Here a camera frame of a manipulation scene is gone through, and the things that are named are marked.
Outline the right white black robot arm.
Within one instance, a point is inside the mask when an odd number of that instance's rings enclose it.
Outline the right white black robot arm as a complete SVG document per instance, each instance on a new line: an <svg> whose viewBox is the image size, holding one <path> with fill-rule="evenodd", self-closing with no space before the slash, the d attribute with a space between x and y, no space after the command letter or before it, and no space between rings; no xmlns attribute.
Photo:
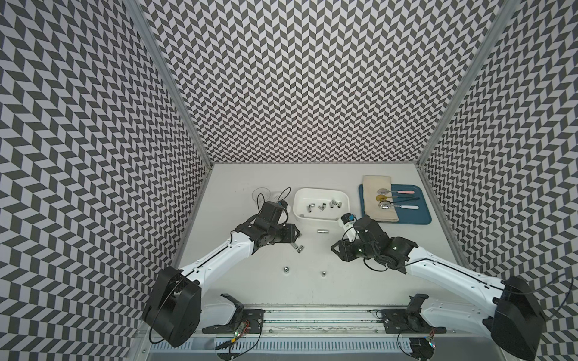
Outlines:
<svg viewBox="0 0 578 361"><path fill-rule="evenodd" d="M373 260L383 271L421 278L465 300L452 306L419 305L418 316L427 325L488 337L521 360L536 358L546 315L526 280L503 280L451 263L409 239L390 237L369 216L345 213L337 223L344 233L331 250L340 260Z"/></svg>

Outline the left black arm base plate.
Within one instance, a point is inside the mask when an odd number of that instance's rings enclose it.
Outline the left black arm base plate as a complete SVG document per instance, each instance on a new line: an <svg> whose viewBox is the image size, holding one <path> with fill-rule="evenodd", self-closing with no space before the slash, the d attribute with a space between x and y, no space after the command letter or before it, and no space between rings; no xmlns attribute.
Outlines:
<svg viewBox="0 0 578 361"><path fill-rule="evenodd" d="M259 334L264 314L263 309L246 308L235 297L222 293L203 305L199 328L204 334L234 334L245 329L249 334Z"/></svg>

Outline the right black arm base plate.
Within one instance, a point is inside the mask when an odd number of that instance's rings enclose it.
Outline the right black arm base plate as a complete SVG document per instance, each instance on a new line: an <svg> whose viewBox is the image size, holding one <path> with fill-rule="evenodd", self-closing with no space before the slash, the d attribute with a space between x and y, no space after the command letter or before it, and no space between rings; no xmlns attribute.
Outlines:
<svg viewBox="0 0 578 361"><path fill-rule="evenodd" d="M428 298L429 295L427 294L417 293L410 297L409 305L406 308L382 309L377 311L376 316L383 323L387 334L429 334L432 330L436 334L447 333L447 328L433 327L421 316L421 307Z"/></svg>

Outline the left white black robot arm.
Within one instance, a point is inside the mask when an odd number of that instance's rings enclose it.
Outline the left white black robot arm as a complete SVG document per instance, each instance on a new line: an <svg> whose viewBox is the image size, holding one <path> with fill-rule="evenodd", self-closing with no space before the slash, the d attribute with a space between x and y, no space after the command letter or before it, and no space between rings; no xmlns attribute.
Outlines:
<svg viewBox="0 0 578 361"><path fill-rule="evenodd" d="M265 246L295 243L301 232L288 222L287 207L285 201L266 201L209 254L160 271L141 316L151 331L173 347L184 344L201 324L202 297L215 281Z"/></svg>

